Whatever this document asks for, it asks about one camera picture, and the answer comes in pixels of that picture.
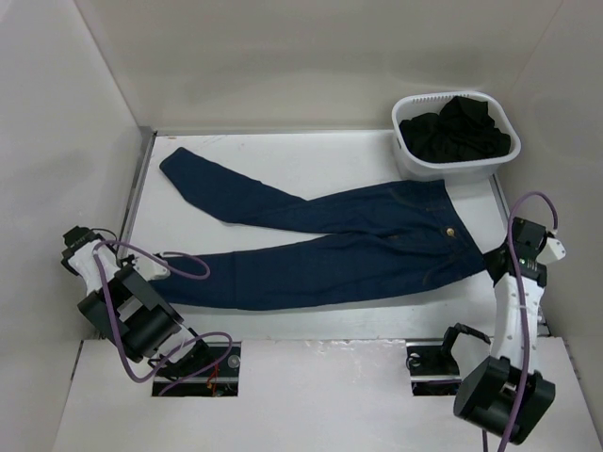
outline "white plastic basket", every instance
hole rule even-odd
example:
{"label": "white plastic basket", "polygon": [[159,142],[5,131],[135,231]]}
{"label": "white plastic basket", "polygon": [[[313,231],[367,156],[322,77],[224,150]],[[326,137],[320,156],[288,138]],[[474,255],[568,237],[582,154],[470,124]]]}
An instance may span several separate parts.
{"label": "white plastic basket", "polygon": [[[439,113],[442,107],[454,96],[463,96],[488,103],[488,114],[495,126],[503,134],[511,137],[511,149],[507,155],[497,158],[471,160],[458,163],[430,163],[416,158],[406,147],[399,124],[402,120],[411,120],[424,113]],[[445,179],[448,182],[477,182],[494,174],[503,163],[512,161],[519,155],[521,141],[507,119],[502,106],[487,94],[476,91],[441,92],[420,96],[405,97],[394,105],[392,110],[394,123],[394,155],[403,179],[415,181],[433,181]]]}

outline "black garment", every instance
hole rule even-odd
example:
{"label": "black garment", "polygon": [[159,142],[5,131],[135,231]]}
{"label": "black garment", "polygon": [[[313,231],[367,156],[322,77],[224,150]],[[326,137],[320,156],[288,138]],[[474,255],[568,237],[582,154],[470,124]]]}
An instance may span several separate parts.
{"label": "black garment", "polygon": [[496,158],[511,149],[511,137],[494,126],[488,103],[466,97],[454,97],[439,115],[404,120],[399,129],[409,151],[430,163]]}

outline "white tabletop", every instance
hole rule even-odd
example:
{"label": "white tabletop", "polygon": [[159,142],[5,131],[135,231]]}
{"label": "white tabletop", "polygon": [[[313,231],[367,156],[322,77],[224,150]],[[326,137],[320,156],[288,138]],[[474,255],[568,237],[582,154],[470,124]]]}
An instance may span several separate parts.
{"label": "white tabletop", "polygon": [[[538,352],[556,398],[507,450],[601,452],[563,341],[541,339]],[[87,341],[54,452],[480,451],[453,397],[412,395],[405,357],[397,340],[244,341],[238,397],[160,398],[128,379],[112,344]]]}
{"label": "white tabletop", "polygon": [[[316,237],[226,225],[185,202],[159,170],[179,147],[305,199],[399,180],[391,131],[284,135],[158,137],[150,158],[131,242],[152,252],[254,250]],[[489,181],[448,186],[459,216],[481,250],[505,230]],[[457,322],[494,331],[495,297],[485,272],[427,293],[312,309],[249,313],[176,306],[197,331],[229,331],[237,339],[441,337]]]}

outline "blue denim jeans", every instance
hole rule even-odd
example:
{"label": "blue denim jeans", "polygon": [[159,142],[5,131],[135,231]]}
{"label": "blue denim jeans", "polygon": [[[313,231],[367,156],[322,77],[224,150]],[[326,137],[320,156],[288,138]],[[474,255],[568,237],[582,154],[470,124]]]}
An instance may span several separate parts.
{"label": "blue denim jeans", "polygon": [[[219,220],[326,234],[293,245],[202,255],[209,279],[171,275],[152,282],[170,303],[302,308],[425,292],[484,270],[443,181],[392,182],[307,201],[184,148],[160,168],[187,202]],[[186,258],[167,260],[199,272]]]}

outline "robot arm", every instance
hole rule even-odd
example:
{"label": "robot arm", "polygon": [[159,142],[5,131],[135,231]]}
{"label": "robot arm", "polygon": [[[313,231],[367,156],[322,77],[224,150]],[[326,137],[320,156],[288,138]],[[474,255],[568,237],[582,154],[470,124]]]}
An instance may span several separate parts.
{"label": "robot arm", "polygon": [[[81,276],[87,296],[78,303],[79,311],[113,344],[107,306],[101,288],[99,271],[92,250],[104,238],[89,228],[74,227],[65,235],[67,249],[61,263],[73,274]],[[161,298],[148,281],[169,276],[169,271],[146,258],[120,261],[112,247],[98,249],[109,282],[111,299],[118,318],[123,348],[128,359],[139,363],[143,358],[163,357],[180,347],[157,372],[160,377],[180,378],[214,361],[209,346],[202,340],[186,347],[183,344],[197,336],[183,325],[183,318]]]}
{"label": "robot arm", "polygon": [[544,226],[522,218],[513,222],[513,247],[521,268],[519,277],[525,288],[525,308],[520,305],[517,275],[505,243],[484,256],[497,298],[492,347],[483,333],[457,324],[448,329],[442,352],[452,355],[462,379],[454,401],[454,414],[502,436],[523,368],[521,310],[526,309],[530,338],[528,385],[511,436],[512,443],[521,444],[555,398],[555,385],[545,380],[540,371],[536,342],[540,299],[546,286],[546,264],[562,259],[565,250]]}

